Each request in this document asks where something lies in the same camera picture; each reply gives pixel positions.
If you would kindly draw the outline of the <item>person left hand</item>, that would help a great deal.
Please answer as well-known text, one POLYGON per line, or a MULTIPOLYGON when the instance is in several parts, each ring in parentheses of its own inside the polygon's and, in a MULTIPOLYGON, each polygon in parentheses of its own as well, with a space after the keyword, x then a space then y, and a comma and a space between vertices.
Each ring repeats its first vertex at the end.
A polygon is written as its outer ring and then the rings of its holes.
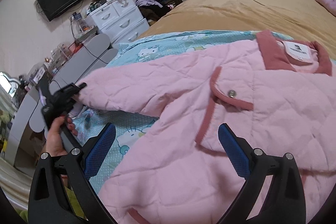
POLYGON ((60 116, 54 119, 52 122, 51 128, 47 135, 45 146, 42 149, 42 153, 47 152, 51 156, 63 156, 67 154, 60 137, 60 126, 64 123, 67 124, 68 129, 73 135, 78 135, 78 131, 76 130, 72 119, 66 116, 60 116))

